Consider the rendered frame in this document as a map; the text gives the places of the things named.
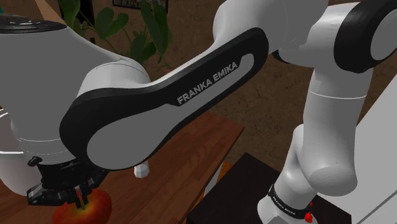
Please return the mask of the red apple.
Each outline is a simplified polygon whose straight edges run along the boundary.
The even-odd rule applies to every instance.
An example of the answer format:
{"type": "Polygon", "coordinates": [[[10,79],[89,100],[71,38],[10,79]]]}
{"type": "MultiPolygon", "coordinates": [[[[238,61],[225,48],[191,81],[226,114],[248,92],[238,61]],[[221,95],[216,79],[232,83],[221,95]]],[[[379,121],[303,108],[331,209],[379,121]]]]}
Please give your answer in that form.
{"type": "Polygon", "coordinates": [[[77,208],[75,204],[63,204],[56,208],[51,224],[107,224],[112,213],[111,197],[99,188],[88,195],[88,204],[77,208]]]}

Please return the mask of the small white cup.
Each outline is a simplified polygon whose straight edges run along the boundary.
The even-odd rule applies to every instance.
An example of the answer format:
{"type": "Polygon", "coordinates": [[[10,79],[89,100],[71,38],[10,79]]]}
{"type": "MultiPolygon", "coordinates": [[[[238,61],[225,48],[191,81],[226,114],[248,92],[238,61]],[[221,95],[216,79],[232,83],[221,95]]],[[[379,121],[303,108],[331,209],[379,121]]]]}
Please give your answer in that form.
{"type": "Polygon", "coordinates": [[[134,167],[134,175],[137,178],[145,178],[150,172],[148,161],[134,167]]]}

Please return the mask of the brown wooden table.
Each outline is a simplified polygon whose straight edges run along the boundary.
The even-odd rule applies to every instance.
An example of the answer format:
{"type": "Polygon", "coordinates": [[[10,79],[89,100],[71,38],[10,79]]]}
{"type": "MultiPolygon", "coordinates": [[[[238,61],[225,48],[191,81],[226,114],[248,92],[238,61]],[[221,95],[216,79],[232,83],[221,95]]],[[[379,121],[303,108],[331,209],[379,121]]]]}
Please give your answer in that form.
{"type": "Polygon", "coordinates": [[[243,130],[206,112],[148,160],[145,178],[110,172],[100,186],[112,199],[107,224],[183,224],[243,130]]]}

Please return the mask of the green leafy house plant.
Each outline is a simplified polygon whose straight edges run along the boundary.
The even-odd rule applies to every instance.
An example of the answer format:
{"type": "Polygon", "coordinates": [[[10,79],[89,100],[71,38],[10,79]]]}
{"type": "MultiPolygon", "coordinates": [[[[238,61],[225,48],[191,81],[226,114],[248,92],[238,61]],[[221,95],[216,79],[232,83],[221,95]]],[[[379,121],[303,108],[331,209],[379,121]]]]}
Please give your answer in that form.
{"type": "MultiPolygon", "coordinates": [[[[87,30],[95,32],[99,39],[108,41],[108,38],[126,32],[125,26],[129,22],[126,13],[115,15],[112,8],[103,8],[95,17],[95,22],[90,22],[81,11],[81,0],[57,0],[68,27],[80,36],[87,30]]],[[[172,33],[168,26],[167,10],[158,3],[140,0],[139,9],[145,24],[144,30],[134,32],[134,37],[128,37],[129,51],[126,56],[134,59],[146,67],[149,59],[158,55],[158,63],[169,68],[170,65],[163,61],[168,45],[172,43],[172,33]]]]}

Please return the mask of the white cabinet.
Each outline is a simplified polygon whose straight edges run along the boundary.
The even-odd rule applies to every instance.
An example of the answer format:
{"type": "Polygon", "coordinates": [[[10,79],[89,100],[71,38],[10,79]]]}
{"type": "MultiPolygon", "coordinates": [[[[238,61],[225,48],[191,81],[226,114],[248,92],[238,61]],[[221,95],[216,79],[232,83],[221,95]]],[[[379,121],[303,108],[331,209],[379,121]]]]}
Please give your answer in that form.
{"type": "Polygon", "coordinates": [[[397,224],[397,74],[357,126],[355,167],[353,192],[322,197],[352,224],[397,224]]]}

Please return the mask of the dark framed wall picture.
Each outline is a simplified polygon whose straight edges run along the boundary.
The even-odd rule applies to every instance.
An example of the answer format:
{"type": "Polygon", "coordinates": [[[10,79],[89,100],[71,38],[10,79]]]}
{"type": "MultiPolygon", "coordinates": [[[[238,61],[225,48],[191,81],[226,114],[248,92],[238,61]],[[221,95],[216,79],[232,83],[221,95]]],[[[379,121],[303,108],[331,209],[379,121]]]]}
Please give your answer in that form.
{"type": "MultiPolygon", "coordinates": [[[[160,5],[165,8],[166,12],[168,12],[169,0],[145,0],[150,5],[160,5]]],[[[132,8],[139,10],[141,5],[141,0],[112,0],[113,6],[122,7],[122,8],[132,8]]]]}

